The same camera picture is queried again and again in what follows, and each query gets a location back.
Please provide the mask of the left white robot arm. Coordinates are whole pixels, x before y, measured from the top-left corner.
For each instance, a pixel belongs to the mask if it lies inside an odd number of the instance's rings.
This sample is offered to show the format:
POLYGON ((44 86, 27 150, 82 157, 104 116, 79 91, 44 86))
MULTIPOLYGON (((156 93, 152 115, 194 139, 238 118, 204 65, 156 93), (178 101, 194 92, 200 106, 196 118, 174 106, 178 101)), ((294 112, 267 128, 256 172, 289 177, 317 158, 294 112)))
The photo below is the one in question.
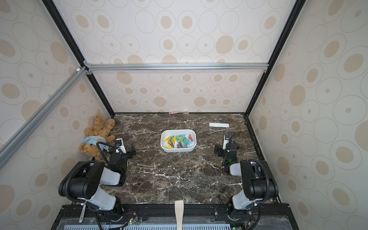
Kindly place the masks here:
POLYGON ((103 162, 78 162, 60 183, 58 193, 96 211, 121 215, 120 200, 104 191, 100 184, 122 186, 127 177, 128 159, 136 155, 136 148, 132 145, 127 151, 122 139, 117 139, 113 145, 103 141, 97 141, 95 145, 103 162))

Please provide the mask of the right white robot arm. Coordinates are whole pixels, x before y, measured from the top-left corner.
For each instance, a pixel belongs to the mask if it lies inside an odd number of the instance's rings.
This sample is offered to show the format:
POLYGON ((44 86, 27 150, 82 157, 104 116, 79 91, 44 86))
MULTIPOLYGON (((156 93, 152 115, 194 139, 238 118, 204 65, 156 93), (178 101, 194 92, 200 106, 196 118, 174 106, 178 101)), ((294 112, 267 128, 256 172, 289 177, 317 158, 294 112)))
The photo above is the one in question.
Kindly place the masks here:
POLYGON ((239 146, 233 141, 235 135, 225 135, 222 146, 215 146, 214 153, 222 157, 221 169, 242 179, 242 191, 228 202, 228 213, 234 210, 249 210, 269 199, 278 197, 278 185, 266 161, 248 159, 239 161, 239 146))

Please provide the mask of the light blue clothespin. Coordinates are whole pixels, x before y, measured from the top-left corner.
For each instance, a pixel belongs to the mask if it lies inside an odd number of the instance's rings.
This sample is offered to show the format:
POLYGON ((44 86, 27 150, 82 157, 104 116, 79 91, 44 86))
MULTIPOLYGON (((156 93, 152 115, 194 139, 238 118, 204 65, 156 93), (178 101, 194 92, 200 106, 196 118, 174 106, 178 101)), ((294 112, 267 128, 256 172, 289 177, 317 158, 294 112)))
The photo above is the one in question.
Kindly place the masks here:
POLYGON ((179 137, 179 140, 180 140, 180 141, 187 140, 187 137, 186 137, 186 135, 185 135, 185 134, 183 134, 183 135, 178 135, 178 137, 179 137))

